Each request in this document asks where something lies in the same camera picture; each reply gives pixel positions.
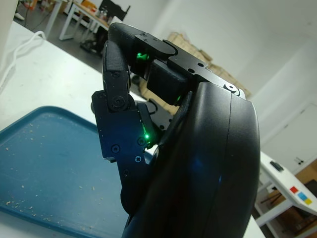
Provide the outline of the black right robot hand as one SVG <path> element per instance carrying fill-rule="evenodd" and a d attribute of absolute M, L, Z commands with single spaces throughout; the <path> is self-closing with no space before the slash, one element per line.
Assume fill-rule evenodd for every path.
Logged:
<path fill-rule="evenodd" d="M 113 23 L 92 95 L 115 162 L 125 238 L 241 238 L 260 172 L 256 110 L 241 89 L 167 40 Z"/>

